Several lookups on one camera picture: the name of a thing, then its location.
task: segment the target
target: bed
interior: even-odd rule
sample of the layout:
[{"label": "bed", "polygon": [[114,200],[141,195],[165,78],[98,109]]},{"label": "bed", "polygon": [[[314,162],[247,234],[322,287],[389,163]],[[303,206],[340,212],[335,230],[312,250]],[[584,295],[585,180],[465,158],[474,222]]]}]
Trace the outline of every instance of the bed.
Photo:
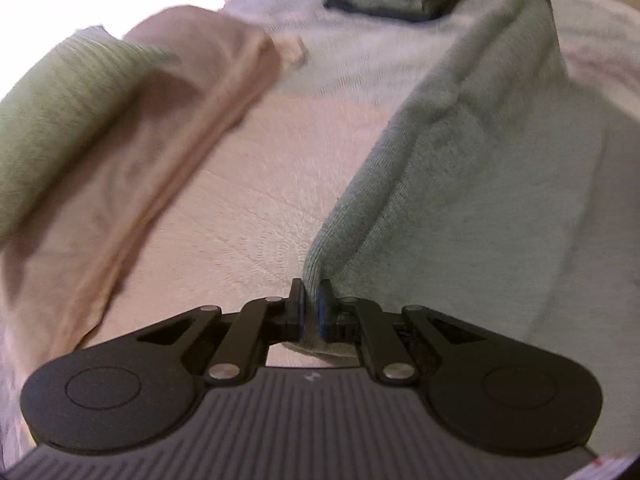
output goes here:
[{"label": "bed", "polygon": [[[380,131],[457,38],[496,2],[463,0],[443,20],[409,26],[329,12],[321,1],[226,4],[222,12],[228,15],[256,23],[270,34],[301,38],[306,62],[281,78],[213,147],[153,224],[136,259],[118,279],[104,318],[82,344],[98,344],[200,304],[215,303],[233,312],[253,298],[285,296],[290,280],[302,275],[322,222]],[[640,15],[609,0],[552,4],[572,77],[640,120]],[[615,153],[622,156],[637,147],[620,144]],[[602,453],[640,451],[640,440],[629,437],[640,427],[640,406],[630,394],[640,391],[640,377],[627,365],[611,367],[620,352],[638,352],[632,349],[640,324],[640,208],[638,198],[633,200],[633,179],[640,176],[633,172],[637,160],[624,160],[626,166],[608,162],[607,178],[620,193],[605,199],[594,185],[590,200],[605,201],[602,207],[616,213],[598,219],[601,229],[590,235],[596,243],[584,260],[593,265],[566,271],[582,272],[572,283],[584,285],[568,286],[567,303],[585,303],[591,315],[590,305],[609,305],[610,312],[602,317],[606,357],[593,355],[592,347],[579,351],[580,336],[571,333],[571,322],[562,312],[547,312],[536,320],[537,344],[587,365],[606,386],[604,412],[590,442]],[[619,252],[607,260],[602,248],[609,247],[612,233]],[[622,311],[626,332],[607,321]],[[0,345],[0,428],[8,467],[33,445],[20,418],[18,394],[37,362],[17,355],[5,322],[0,322]],[[288,366],[332,362],[329,356],[283,347],[272,349],[268,359],[268,364]],[[617,391],[621,378],[635,390]]]}]

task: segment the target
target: ribbed gray surface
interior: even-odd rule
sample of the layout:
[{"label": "ribbed gray surface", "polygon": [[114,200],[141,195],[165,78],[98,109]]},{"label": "ribbed gray surface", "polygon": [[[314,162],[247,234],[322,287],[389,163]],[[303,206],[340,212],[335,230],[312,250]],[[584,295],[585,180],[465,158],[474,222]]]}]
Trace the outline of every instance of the ribbed gray surface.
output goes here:
[{"label": "ribbed gray surface", "polygon": [[39,447],[9,480],[561,480],[592,457],[495,456],[446,433],[408,389],[362,368],[262,368],[211,390],[166,439],[111,457]]}]

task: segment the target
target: terry cloth surface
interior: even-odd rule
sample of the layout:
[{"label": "terry cloth surface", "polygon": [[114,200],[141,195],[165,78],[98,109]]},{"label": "terry cloth surface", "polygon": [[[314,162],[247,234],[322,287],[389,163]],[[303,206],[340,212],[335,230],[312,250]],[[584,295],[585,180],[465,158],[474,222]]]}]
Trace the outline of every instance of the terry cloth surface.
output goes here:
[{"label": "terry cloth surface", "polygon": [[0,101],[0,244],[171,55],[90,27],[16,83]]},{"label": "terry cloth surface", "polygon": [[[562,303],[601,161],[639,132],[569,80],[547,0],[504,0],[412,92],[321,228],[304,271],[314,308],[330,278],[338,296],[423,304],[561,351],[602,383],[600,441],[640,447],[637,309]],[[562,333],[540,332],[550,316]],[[308,348],[344,350],[308,328]]]}]

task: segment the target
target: round pad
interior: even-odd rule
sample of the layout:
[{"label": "round pad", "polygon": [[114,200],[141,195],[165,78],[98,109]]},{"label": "round pad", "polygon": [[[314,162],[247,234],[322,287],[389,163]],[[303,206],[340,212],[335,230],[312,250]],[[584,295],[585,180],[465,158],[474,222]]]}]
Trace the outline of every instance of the round pad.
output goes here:
[{"label": "round pad", "polygon": [[498,404],[521,410],[544,406],[558,389],[550,375],[527,367],[494,370],[484,377],[482,386]]},{"label": "round pad", "polygon": [[140,379],[124,368],[103,366],[80,372],[66,384],[72,402],[89,410],[124,406],[140,393]]},{"label": "round pad", "polygon": [[602,405],[587,370],[516,342],[466,348],[445,355],[427,391],[455,433],[486,450],[528,456],[586,442]]},{"label": "round pad", "polygon": [[196,396],[172,346],[121,338],[44,365],[24,385],[20,407],[38,442],[93,454],[167,434]]}]

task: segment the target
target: logo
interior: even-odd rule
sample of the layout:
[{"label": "logo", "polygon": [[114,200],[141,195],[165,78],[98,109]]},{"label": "logo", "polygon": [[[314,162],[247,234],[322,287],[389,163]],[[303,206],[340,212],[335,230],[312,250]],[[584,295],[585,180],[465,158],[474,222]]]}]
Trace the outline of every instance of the logo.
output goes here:
[{"label": "logo", "polygon": [[318,372],[311,372],[310,374],[304,375],[305,381],[309,381],[310,383],[314,383],[322,379],[322,375]]}]

